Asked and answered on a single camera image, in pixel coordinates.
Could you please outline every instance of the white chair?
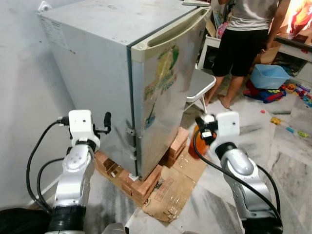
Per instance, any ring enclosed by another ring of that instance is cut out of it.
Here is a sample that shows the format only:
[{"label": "white chair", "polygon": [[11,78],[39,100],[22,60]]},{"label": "white chair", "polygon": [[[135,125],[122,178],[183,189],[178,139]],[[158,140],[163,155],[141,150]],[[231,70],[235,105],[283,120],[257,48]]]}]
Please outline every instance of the white chair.
[{"label": "white chair", "polygon": [[215,85],[215,77],[205,73],[203,71],[194,70],[189,92],[187,95],[186,102],[189,103],[189,105],[184,109],[184,111],[188,110],[191,106],[194,105],[194,103],[201,99],[201,102],[203,104],[203,111],[205,114],[207,114],[207,109],[205,105],[205,99],[204,95],[207,91],[209,91],[213,86]]}]

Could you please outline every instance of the bare foot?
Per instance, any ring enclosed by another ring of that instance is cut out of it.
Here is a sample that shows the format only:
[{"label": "bare foot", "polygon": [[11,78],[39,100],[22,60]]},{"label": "bare foot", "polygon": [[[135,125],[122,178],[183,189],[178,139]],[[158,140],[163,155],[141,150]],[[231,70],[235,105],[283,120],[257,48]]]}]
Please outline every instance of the bare foot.
[{"label": "bare foot", "polygon": [[210,104],[210,98],[208,98],[208,95],[204,95],[204,100],[205,100],[205,106],[208,106]]},{"label": "bare foot", "polygon": [[226,108],[229,109],[231,104],[228,100],[225,99],[224,95],[219,94],[218,99],[220,100],[221,104]]},{"label": "bare foot", "polygon": [[208,104],[210,103],[209,99],[206,97],[204,99],[205,99],[205,105],[208,106]]}]

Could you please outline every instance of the label on refrigerator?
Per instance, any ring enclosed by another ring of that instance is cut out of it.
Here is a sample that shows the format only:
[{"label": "label on refrigerator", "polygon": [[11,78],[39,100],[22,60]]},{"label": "label on refrigerator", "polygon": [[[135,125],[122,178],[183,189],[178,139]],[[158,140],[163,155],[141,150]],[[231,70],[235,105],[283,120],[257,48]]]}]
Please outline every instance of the label on refrigerator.
[{"label": "label on refrigerator", "polygon": [[68,49],[61,23],[41,17],[41,24],[49,41]]}]

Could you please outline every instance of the refrigerator hinge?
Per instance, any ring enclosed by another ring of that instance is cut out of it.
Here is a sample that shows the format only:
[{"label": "refrigerator hinge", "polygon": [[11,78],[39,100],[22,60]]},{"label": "refrigerator hinge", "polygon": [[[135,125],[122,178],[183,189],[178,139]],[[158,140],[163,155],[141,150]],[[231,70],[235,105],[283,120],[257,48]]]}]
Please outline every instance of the refrigerator hinge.
[{"label": "refrigerator hinge", "polygon": [[137,132],[135,129],[127,128],[127,133],[131,136],[135,137],[137,135]]},{"label": "refrigerator hinge", "polygon": [[132,145],[128,145],[129,149],[131,150],[131,152],[135,152],[137,151],[137,148],[136,147],[133,147]]},{"label": "refrigerator hinge", "polygon": [[132,159],[132,160],[136,160],[137,159],[137,157],[136,156],[133,156],[133,155],[130,155],[130,158]]}]

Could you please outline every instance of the refrigerator door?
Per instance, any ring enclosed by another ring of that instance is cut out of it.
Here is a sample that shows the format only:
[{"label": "refrigerator door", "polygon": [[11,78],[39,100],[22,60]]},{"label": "refrigerator door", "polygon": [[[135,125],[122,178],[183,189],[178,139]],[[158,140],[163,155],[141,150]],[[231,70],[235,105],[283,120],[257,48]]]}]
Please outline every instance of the refrigerator door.
[{"label": "refrigerator door", "polygon": [[176,137],[207,8],[131,47],[137,169],[145,179]]}]

